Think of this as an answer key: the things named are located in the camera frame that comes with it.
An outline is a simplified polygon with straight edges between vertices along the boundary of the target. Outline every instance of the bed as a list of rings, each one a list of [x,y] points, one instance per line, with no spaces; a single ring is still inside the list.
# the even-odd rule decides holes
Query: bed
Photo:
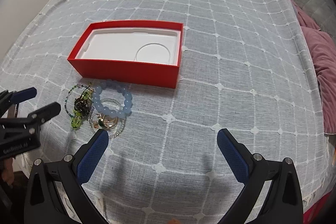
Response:
[[[75,84],[99,83],[81,78],[67,61],[86,27],[128,19],[182,22],[183,53],[175,90],[129,84],[134,105],[124,132],[110,140],[83,185],[108,221],[217,223],[243,187],[217,147],[221,128],[268,160],[292,158],[305,210],[333,186],[334,147],[290,0],[50,0],[7,53],[0,88],[36,87],[38,96],[20,105],[20,116],[63,104]],[[105,90],[102,98],[122,97]],[[26,175],[36,158],[60,160],[91,138],[88,122],[74,131],[69,121],[63,109],[43,126],[41,148],[18,157]]]

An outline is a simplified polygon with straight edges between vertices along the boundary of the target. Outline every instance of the open box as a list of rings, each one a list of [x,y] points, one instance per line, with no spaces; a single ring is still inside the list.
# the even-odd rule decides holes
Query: open box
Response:
[[[183,24],[120,20],[88,26],[68,61],[85,78],[175,88]]]

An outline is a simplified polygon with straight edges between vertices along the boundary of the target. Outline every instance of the silver screw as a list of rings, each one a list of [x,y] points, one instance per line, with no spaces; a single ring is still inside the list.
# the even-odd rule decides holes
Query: silver screw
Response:
[[[262,155],[260,155],[258,153],[254,154],[253,157],[254,157],[255,160],[262,160],[263,159]]]
[[[37,160],[34,161],[34,164],[35,165],[40,165],[41,162],[42,162],[41,159],[37,159]]]
[[[288,164],[292,164],[293,163],[293,161],[292,161],[291,158],[285,158],[285,162],[287,162]]]
[[[66,156],[64,157],[64,160],[65,160],[65,161],[70,161],[70,160],[72,160],[72,155],[66,155]]]

